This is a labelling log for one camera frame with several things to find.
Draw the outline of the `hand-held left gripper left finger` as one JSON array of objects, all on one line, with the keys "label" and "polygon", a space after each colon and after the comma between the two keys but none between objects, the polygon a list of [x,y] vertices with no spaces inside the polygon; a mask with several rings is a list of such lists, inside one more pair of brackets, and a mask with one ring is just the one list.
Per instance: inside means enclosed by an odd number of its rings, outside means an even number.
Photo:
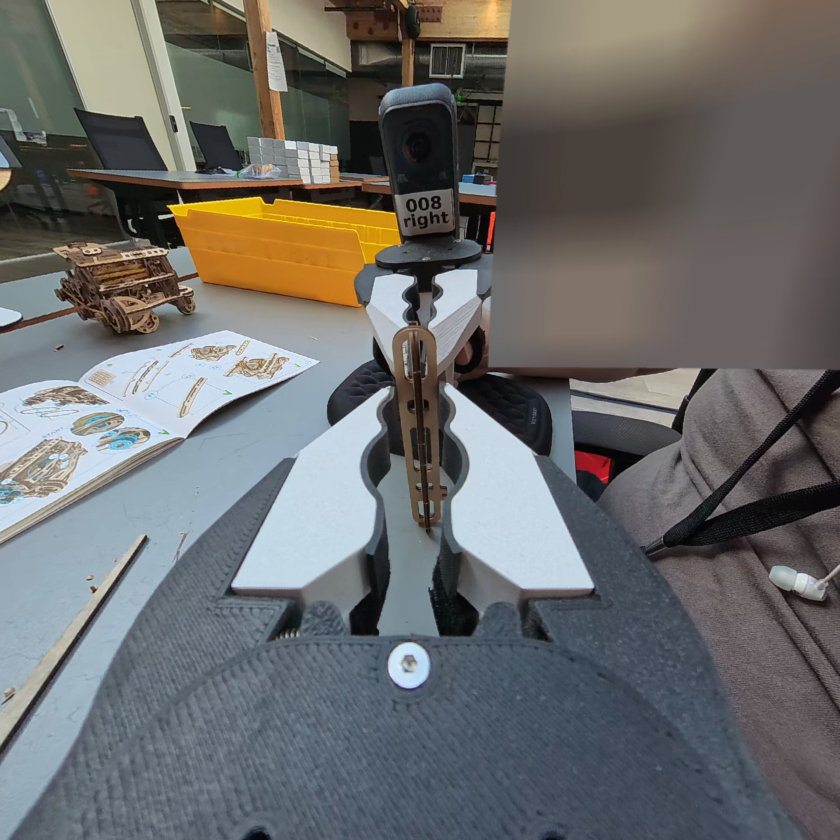
[{"label": "hand-held left gripper left finger", "polygon": [[390,561],[378,484],[391,467],[384,388],[297,456],[232,581],[238,595],[334,604],[377,635]]}]

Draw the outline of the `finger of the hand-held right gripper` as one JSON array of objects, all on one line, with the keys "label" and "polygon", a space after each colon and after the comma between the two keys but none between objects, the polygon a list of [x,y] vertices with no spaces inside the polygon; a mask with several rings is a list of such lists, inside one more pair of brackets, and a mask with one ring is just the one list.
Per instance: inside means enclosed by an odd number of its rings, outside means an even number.
[{"label": "finger of the hand-held right gripper", "polygon": [[374,357],[382,368],[393,371],[395,334],[410,324],[420,324],[417,279],[388,270],[364,270],[363,305],[379,348]]},{"label": "finger of the hand-held right gripper", "polygon": [[444,373],[480,324],[482,300],[477,269],[452,269],[436,275],[440,294],[433,301],[427,330],[434,336],[437,372]]}]

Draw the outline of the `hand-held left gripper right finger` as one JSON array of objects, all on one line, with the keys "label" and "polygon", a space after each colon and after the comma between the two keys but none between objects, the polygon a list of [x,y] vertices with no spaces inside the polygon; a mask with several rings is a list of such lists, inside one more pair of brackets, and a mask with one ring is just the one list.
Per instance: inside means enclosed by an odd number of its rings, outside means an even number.
[{"label": "hand-held left gripper right finger", "polygon": [[489,606],[592,595],[595,583],[541,466],[452,385],[440,388],[442,464],[455,483],[429,592],[440,635],[470,635]]}]

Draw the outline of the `oval-ended slotted wooden strip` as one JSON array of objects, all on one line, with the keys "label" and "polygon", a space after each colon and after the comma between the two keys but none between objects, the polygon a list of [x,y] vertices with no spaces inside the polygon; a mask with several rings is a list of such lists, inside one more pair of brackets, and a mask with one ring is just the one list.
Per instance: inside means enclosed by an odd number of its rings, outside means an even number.
[{"label": "oval-ended slotted wooden strip", "polygon": [[412,514],[415,521],[424,528],[421,508],[421,483],[417,469],[417,438],[413,412],[411,358],[408,347],[408,340],[413,331],[417,331],[417,337],[421,342],[423,409],[426,428],[427,477],[431,504],[431,528],[441,517],[442,503],[448,494],[448,490],[440,481],[437,351],[434,336],[427,329],[418,324],[410,324],[395,334],[393,339],[393,374],[395,377],[398,415],[402,428],[402,441],[406,461],[408,491],[412,503]]}]

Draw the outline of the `thin dark-edged wooden strip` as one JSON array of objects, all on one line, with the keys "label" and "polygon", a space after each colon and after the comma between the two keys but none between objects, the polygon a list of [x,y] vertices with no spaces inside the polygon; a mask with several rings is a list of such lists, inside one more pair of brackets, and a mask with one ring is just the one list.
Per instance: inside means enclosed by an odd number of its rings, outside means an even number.
[{"label": "thin dark-edged wooden strip", "polygon": [[421,483],[422,522],[424,529],[428,531],[431,525],[431,503],[429,500],[429,482],[427,477],[427,447],[424,416],[423,372],[421,365],[421,342],[417,337],[417,331],[411,332],[408,340],[408,347],[411,358],[413,412],[415,416],[416,429],[417,469],[419,471]]}]

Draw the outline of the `assembled wooden vehicle model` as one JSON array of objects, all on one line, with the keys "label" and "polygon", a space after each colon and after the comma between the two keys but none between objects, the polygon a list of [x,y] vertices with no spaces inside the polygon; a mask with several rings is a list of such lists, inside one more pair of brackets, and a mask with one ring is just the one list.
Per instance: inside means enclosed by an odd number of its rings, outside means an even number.
[{"label": "assembled wooden vehicle model", "polygon": [[154,309],[171,304],[184,315],[194,313],[192,288],[180,285],[160,247],[118,249],[73,242],[54,248],[70,262],[56,296],[71,303],[82,320],[96,320],[116,333],[152,333],[160,320]]}]

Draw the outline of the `stack of white boxes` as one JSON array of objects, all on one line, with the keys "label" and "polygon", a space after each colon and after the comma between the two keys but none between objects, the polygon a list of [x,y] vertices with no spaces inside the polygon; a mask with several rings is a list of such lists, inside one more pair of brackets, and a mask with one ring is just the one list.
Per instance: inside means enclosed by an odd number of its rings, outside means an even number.
[{"label": "stack of white boxes", "polygon": [[327,185],[340,182],[338,147],[307,141],[248,137],[250,164],[280,167],[284,180]]}]

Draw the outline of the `yellow plastic bin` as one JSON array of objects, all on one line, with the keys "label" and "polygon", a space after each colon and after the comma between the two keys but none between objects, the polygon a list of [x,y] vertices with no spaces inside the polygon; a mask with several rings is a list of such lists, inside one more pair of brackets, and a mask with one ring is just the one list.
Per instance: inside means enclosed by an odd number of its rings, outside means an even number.
[{"label": "yellow plastic bin", "polygon": [[357,308],[354,279],[401,242],[393,213],[259,196],[173,204],[203,282]]}]

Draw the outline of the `open instruction booklet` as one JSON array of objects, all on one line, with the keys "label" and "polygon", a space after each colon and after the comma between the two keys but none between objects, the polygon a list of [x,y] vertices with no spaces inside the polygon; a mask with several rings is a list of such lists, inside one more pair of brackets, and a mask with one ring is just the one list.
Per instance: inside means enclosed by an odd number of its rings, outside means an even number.
[{"label": "open instruction booklet", "polygon": [[1,394],[1,542],[317,360],[229,330],[113,356],[79,381]]}]

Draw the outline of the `paper notice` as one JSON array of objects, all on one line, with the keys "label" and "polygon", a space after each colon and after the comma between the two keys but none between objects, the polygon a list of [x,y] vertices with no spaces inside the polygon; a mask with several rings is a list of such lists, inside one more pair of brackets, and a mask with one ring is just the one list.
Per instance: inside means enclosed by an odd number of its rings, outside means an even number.
[{"label": "paper notice", "polygon": [[265,33],[268,86],[272,91],[287,92],[287,74],[281,45],[276,31]]}]

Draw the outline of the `long dark desk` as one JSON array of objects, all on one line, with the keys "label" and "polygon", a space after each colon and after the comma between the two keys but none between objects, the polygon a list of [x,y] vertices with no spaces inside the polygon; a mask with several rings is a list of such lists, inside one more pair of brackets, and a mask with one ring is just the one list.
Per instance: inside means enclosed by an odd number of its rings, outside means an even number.
[{"label": "long dark desk", "polygon": [[174,198],[177,203],[223,200],[235,196],[263,196],[303,202],[325,202],[351,196],[365,183],[388,181],[374,175],[342,173],[337,182],[308,184],[300,180],[266,180],[230,174],[191,171],[87,170],[69,168],[68,175],[80,177],[108,188],[118,209],[127,214],[144,205],[163,203]]}]

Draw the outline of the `plain wooden stick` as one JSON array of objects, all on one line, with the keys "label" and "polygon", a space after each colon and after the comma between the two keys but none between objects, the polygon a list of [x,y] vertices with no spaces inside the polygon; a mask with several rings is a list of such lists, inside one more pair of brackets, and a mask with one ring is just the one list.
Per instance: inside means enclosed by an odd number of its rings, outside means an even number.
[{"label": "plain wooden stick", "polygon": [[23,727],[27,716],[34,709],[51,680],[56,676],[81,636],[97,616],[100,608],[109,598],[111,590],[120,583],[124,573],[147,541],[148,536],[141,534],[132,542],[128,551],[102,578],[100,585],[91,593],[87,603],[80,609],[62,635],[29,673],[23,685],[16,690],[10,700],[3,702],[1,709],[2,752],[5,751],[18,730]]}]

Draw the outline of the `white earbud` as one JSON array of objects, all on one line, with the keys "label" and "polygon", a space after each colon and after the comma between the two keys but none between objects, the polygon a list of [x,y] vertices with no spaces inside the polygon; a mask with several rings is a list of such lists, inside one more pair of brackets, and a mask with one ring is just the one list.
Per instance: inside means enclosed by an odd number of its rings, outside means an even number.
[{"label": "white earbud", "polygon": [[814,602],[823,602],[827,597],[829,582],[839,573],[839,564],[821,579],[799,572],[789,566],[775,565],[770,570],[770,581],[785,592],[792,592],[798,596]]}]

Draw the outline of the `person's grey shirt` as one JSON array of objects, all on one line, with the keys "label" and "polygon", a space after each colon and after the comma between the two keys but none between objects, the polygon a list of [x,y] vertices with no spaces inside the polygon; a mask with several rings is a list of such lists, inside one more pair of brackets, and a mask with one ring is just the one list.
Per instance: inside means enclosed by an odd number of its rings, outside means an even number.
[{"label": "person's grey shirt", "polygon": [[[680,442],[625,470],[602,509],[640,545],[717,490],[817,383],[814,370],[719,370],[689,401]],[[838,509],[655,566],[705,639],[743,737],[775,796],[810,838],[838,838],[838,577],[824,602],[783,592],[775,565],[821,579],[838,566]]]}]

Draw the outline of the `grey air duct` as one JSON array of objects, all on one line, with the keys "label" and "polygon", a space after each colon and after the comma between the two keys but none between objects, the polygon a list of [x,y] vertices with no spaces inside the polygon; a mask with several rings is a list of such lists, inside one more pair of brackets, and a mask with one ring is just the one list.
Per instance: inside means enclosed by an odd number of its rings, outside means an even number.
[{"label": "grey air duct", "polygon": [[[429,77],[429,46],[418,42],[414,51],[415,78]],[[350,46],[352,72],[367,77],[398,78],[402,74],[403,52],[396,42],[352,41]],[[465,75],[469,77],[504,77],[507,65],[507,47],[466,43]]]}]

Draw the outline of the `wooden post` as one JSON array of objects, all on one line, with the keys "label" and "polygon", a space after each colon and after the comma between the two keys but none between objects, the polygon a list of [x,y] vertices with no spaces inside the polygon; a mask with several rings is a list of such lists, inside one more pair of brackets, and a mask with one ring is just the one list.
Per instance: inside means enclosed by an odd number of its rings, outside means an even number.
[{"label": "wooden post", "polygon": [[280,93],[270,88],[267,59],[267,41],[273,31],[270,22],[268,1],[244,1],[248,47],[253,65],[255,87],[259,106],[262,136],[277,140],[285,139]]}]

